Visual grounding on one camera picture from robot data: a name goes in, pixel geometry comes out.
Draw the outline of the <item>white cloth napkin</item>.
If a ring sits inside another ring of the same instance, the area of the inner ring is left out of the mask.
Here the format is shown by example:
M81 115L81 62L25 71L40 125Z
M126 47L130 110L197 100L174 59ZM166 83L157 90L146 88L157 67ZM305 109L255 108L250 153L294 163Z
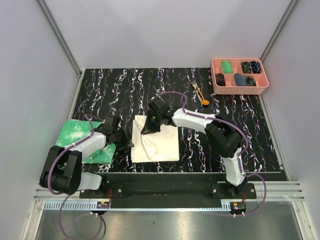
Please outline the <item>white cloth napkin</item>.
M160 132L142 135L147 117L136 115L132 126L131 161L133 163L175 162L180 159L179 132L174 126L162 125Z

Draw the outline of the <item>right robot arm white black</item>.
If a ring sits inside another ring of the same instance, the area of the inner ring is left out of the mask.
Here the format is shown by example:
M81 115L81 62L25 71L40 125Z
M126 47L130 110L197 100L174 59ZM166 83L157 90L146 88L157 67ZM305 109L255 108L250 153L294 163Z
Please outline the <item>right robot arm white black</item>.
M241 162L241 131L221 116L202 114L185 109L184 106L169 106L155 97L148 103L148 111L141 135L161 131L161 126L189 128L206 135L211 148L222 158L226 183L216 191L220 197L239 198L245 192L247 180Z

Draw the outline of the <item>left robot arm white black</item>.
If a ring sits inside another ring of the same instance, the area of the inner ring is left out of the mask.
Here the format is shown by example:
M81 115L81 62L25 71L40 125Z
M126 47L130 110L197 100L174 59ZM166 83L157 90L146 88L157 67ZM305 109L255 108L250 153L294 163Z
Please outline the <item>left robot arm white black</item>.
M108 193L107 184L99 174L82 172L83 160L110 144L115 144L118 150L134 147L121 127L120 117L107 116L94 127L91 119L100 118L89 114L84 116L90 125L90 132L85 137L66 146L54 145L48 151L39 185L53 195L73 195L90 190L95 197L103 198Z

